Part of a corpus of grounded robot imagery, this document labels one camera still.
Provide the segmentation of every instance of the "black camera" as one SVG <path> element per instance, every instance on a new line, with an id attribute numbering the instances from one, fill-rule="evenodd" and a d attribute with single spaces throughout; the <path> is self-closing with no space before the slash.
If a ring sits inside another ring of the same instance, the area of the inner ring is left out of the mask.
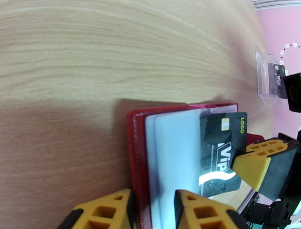
<path id="1" fill-rule="evenodd" d="M 301 112 L 301 73 L 283 78 L 289 110 Z"/>

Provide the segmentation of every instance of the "pink wall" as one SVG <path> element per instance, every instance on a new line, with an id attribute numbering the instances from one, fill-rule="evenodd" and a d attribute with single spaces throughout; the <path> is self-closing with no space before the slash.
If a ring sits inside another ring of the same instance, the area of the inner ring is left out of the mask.
<path id="1" fill-rule="evenodd" d="M 258 10 L 266 37 L 268 53 L 275 55 L 288 71 L 301 72 L 301 5 Z M 296 137 L 301 127 L 301 113 L 289 111 L 285 106 L 274 108 L 273 135 L 278 132 Z"/>

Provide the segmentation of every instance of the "wood grain surface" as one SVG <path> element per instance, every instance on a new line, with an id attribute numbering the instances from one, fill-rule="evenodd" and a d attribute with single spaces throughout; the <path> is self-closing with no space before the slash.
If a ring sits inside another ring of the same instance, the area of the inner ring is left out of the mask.
<path id="1" fill-rule="evenodd" d="M 257 50 L 250 0 L 0 0 L 0 228 L 56 228 L 130 187 L 133 108 L 234 101 L 271 137 Z"/>

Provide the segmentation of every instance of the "vip card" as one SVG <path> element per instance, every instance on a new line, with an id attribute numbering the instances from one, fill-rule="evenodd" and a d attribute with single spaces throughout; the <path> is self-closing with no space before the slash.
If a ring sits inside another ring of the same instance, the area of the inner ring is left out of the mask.
<path id="1" fill-rule="evenodd" d="M 285 77 L 285 68 L 283 65 L 273 64 L 273 71 L 276 78 L 277 95 L 279 98 L 287 99 L 287 94 L 283 82 L 283 78 Z"/>
<path id="2" fill-rule="evenodd" d="M 231 167 L 246 150 L 247 113 L 202 115 L 200 125 L 199 194 L 210 197 L 238 190 L 241 179 Z"/>

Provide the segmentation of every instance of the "card holder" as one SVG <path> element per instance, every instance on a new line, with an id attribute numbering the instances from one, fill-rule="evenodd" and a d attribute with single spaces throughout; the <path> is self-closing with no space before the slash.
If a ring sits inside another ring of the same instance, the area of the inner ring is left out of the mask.
<path id="1" fill-rule="evenodd" d="M 132 176 L 132 188 L 135 192 L 137 226 L 139 229 L 152 229 L 149 192 L 149 172 L 146 154 L 145 118 L 149 115 L 154 114 L 162 114 L 200 108 L 215 108 L 228 105 L 238 106 L 237 103 L 190 105 L 186 104 L 172 107 L 158 107 L 133 110 L 127 115 L 127 136 Z M 254 142 L 258 138 L 262 138 L 260 137 L 261 136 L 252 135 L 252 139 L 250 141 Z"/>

